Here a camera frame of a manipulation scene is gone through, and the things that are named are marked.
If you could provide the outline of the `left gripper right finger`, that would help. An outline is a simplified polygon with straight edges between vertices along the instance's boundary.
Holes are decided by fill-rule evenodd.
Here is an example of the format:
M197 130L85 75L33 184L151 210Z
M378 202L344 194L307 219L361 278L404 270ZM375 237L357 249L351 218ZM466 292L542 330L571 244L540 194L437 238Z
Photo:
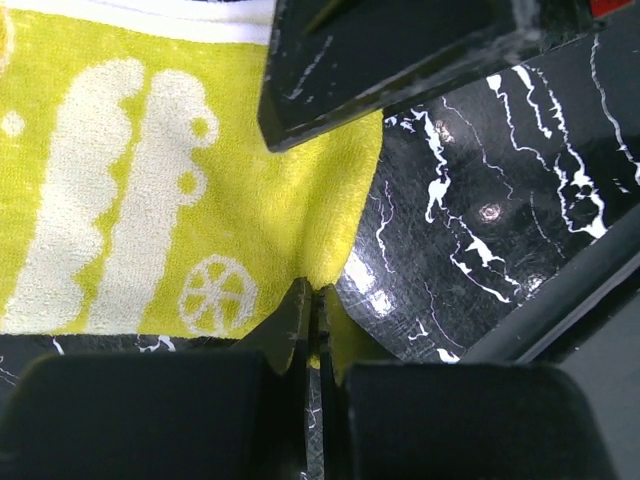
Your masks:
M544 365L398 360L317 294L328 479L613 479L578 386Z

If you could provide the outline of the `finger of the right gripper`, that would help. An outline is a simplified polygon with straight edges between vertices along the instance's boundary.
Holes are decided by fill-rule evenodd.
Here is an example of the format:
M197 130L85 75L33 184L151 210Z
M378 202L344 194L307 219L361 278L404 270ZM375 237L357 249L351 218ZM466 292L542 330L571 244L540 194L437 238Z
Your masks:
M603 28L590 1L279 1L257 113L283 152Z

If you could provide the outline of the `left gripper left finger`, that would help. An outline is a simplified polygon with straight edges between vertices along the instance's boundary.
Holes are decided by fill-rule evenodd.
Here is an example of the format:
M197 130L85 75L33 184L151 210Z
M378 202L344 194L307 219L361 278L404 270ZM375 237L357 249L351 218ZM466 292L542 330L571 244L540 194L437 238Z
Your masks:
M297 479L312 289L226 348L42 357L1 418L5 479Z

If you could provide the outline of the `yellow cream towel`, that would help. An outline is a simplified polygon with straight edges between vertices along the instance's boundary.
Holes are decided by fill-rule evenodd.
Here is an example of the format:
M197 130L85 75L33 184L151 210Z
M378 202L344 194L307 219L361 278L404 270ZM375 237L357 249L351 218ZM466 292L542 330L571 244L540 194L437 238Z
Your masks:
M270 1L1 5L1 330L238 339L335 282L382 147L369 114L270 152Z

